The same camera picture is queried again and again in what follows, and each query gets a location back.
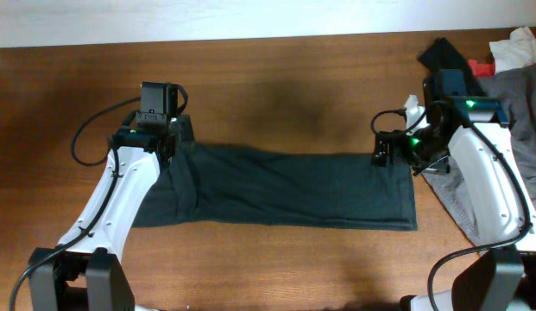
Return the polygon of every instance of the wood grain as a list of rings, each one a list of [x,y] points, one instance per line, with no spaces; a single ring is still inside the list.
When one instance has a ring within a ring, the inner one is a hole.
[[[371,152],[369,120],[421,95],[415,60],[446,36],[485,60],[510,29],[0,49],[0,309],[36,246],[53,246],[78,217],[103,168],[70,157],[95,111],[139,94],[144,80],[190,94],[200,142],[288,153]],[[77,151],[105,152],[127,111],[90,125]],[[383,118],[382,129],[400,128]],[[417,232],[212,222],[133,230],[123,267],[138,304],[165,309],[321,309],[424,294],[443,255],[470,244],[426,183],[414,181]],[[447,264],[448,289],[474,256]],[[29,310],[27,285],[18,300]]]

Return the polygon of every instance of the pile of clothes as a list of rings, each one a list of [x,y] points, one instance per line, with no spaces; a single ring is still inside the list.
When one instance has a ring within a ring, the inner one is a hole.
[[[439,39],[419,61],[431,71],[462,69],[471,95],[500,100],[509,117],[517,167],[536,208],[536,38],[529,28],[516,29],[509,40],[491,42],[490,50],[495,63],[479,64]],[[446,176],[423,175],[470,241],[480,244],[467,187],[453,159],[450,166]]]

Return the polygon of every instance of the folded cloth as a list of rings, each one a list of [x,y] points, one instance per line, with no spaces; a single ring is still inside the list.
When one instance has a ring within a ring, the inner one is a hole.
[[[509,117],[515,162],[536,209],[536,64],[479,82],[490,97],[500,100]],[[423,176],[467,238],[480,244],[465,181],[453,159],[450,166],[448,175]]]
[[[495,72],[523,68],[536,63],[536,38],[529,27],[516,29],[509,40],[490,43],[495,59]]]
[[[417,229],[409,166],[371,155],[284,155],[182,143],[133,226],[213,220],[329,228]]]

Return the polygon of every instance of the black cable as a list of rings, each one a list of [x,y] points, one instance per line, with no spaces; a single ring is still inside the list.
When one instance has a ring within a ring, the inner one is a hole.
[[[81,126],[79,127],[79,129],[76,131],[76,134],[74,135],[74,138],[72,139],[72,144],[70,146],[70,151],[72,152],[72,158],[79,164],[83,165],[83,166],[87,166],[87,167],[90,167],[90,166],[97,166],[97,165],[101,165],[103,163],[106,162],[106,158],[108,156],[108,152],[107,152],[107,155],[104,156],[103,159],[101,159],[100,161],[97,161],[97,162],[83,162],[81,161],[78,156],[76,155],[76,151],[75,151],[75,147],[76,147],[76,141],[78,140],[78,136],[79,134],[81,133],[82,130],[84,130],[84,128],[89,125],[89,123],[91,123],[94,119],[96,119],[97,117],[100,117],[102,115],[104,115],[105,113],[108,113],[108,112],[111,112],[111,111],[114,111],[115,109],[118,109],[122,106],[125,106],[127,104],[131,104],[131,103],[135,103],[136,101],[139,101],[141,99],[141,97],[136,97],[136,98],[132,98],[132,99],[128,99],[126,101],[123,101],[122,103],[119,103],[119,104],[116,104],[116,105],[113,105],[109,108],[106,108],[102,111],[99,111],[98,113],[94,114],[93,116],[91,116],[89,119],[87,119],[87,121],[85,121],[83,124],[81,124]]]
[[[129,126],[133,119],[136,118],[137,112],[139,112],[139,109],[136,109],[129,113],[129,115],[122,121],[122,126]]]
[[[187,91],[185,90],[183,86],[175,85],[175,87],[178,89],[178,91],[181,92],[181,97],[183,97],[183,105],[179,107],[177,110],[177,116],[179,116],[181,112],[185,110],[185,107],[187,107],[187,102],[189,101],[189,95],[187,94]]]
[[[20,277],[18,277],[18,280],[16,280],[16,283],[15,283],[15,287],[12,289],[12,292],[10,293],[9,311],[14,311],[15,310],[16,296],[18,295],[18,290],[22,286],[22,283],[24,282],[24,280],[28,276],[30,276],[32,273],[34,273],[34,271],[37,268],[39,268],[41,265],[43,265],[44,263],[47,263],[47,262],[55,259],[62,252],[68,250],[72,246],[76,245],[83,238],[85,238],[91,232],[91,229],[93,229],[93,226],[95,224],[97,224],[97,222],[99,221],[99,219],[103,215],[103,212],[104,212],[104,210],[106,209],[106,207],[107,207],[107,205],[109,203],[110,197],[111,197],[112,193],[114,192],[114,188],[116,187],[117,180],[118,180],[118,177],[119,177],[119,174],[118,174],[119,173],[118,151],[117,151],[117,147],[114,146],[114,142],[112,141],[112,139],[110,137],[109,137],[109,145],[110,145],[110,147],[112,149],[112,153],[114,154],[114,172],[112,173],[112,182],[110,183],[109,189],[108,189],[106,195],[104,196],[103,204],[101,205],[101,207],[97,211],[97,214],[95,214],[95,217],[91,220],[89,225],[85,229],[82,229],[82,232],[75,239],[73,239],[72,241],[70,241],[70,242],[68,242],[68,243],[66,243],[66,244],[64,244],[64,245],[62,245],[60,247],[57,247],[54,252],[50,253],[48,256],[44,257],[39,262],[34,263],[31,266],[29,266],[20,275]]]
[[[380,137],[380,138],[398,138],[398,137],[404,136],[410,130],[413,130],[417,125],[419,125],[421,123],[421,121],[423,121],[423,117],[425,117],[425,115],[426,115],[426,113],[428,111],[429,111],[428,108],[425,109],[423,111],[423,113],[421,113],[421,116],[419,117],[419,119],[417,119],[417,121],[415,121],[415,123],[413,123],[412,126],[410,126],[409,128],[407,128],[405,130],[402,130],[402,131],[394,132],[394,133],[381,133],[380,131],[377,131],[375,129],[375,121],[376,121],[376,119],[378,117],[382,116],[382,115],[389,114],[389,113],[397,114],[399,116],[404,117],[404,116],[406,116],[406,110],[405,109],[396,109],[396,110],[391,110],[391,111],[381,111],[381,112],[377,113],[371,119],[371,131],[373,131],[373,133],[375,133],[375,135],[377,135],[377,137]]]
[[[434,309],[434,311],[438,311],[438,307],[437,307],[437,303],[434,300],[434,291],[433,291],[432,285],[433,285],[433,282],[434,282],[434,277],[437,274],[437,271],[438,271],[438,269],[440,269],[440,267],[442,267],[448,261],[450,261],[450,260],[452,260],[454,258],[457,258],[457,257],[461,257],[463,255],[468,255],[468,254],[472,254],[472,253],[479,252],[479,251],[487,251],[489,249],[505,247],[505,246],[515,244],[515,243],[519,242],[520,240],[522,240],[528,234],[528,232],[530,231],[531,227],[533,226],[533,224],[530,221],[530,211],[528,209],[527,198],[525,197],[525,195],[524,195],[524,193],[522,191],[522,188],[520,186],[520,183],[517,180],[517,177],[515,176],[513,170],[509,166],[508,162],[505,160],[503,154],[469,120],[468,117],[464,116],[457,108],[456,108],[456,112],[459,114],[459,116],[461,116],[461,118],[463,120],[463,124],[468,125],[473,130],[475,135],[477,135],[490,148],[492,153],[496,156],[496,158],[498,159],[500,164],[506,170],[506,173],[508,174],[509,180],[511,181],[511,183],[513,183],[514,188],[515,188],[515,192],[519,196],[519,201],[520,201],[520,204],[521,204],[521,207],[522,207],[522,210],[523,210],[523,214],[524,214],[524,222],[523,222],[523,226],[520,228],[519,235],[517,235],[514,238],[510,238],[510,239],[502,241],[502,242],[497,242],[497,243],[492,243],[492,244],[485,244],[485,245],[471,247],[471,248],[460,250],[460,251],[454,251],[451,254],[446,255],[443,258],[441,258],[440,260],[438,260],[434,264],[434,266],[432,267],[431,272],[429,273],[428,281],[427,281],[427,289],[428,289],[429,301],[431,302],[431,306]]]
[[[442,160],[444,160],[444,159],[446,159],[448,157],[449,157],[449,155],[445,155],[445,156],[441,157],[440,159],[438,159],[437,161],[431,163],[431,165],[427,166],[426,168],[423,168],[418,172],[413,172],[413,177],[416,177],[417,175],[425,172],[426,169],[432,168],[436,163],[438,163],[438,162],[440,162],[440,161],[442,161]]]

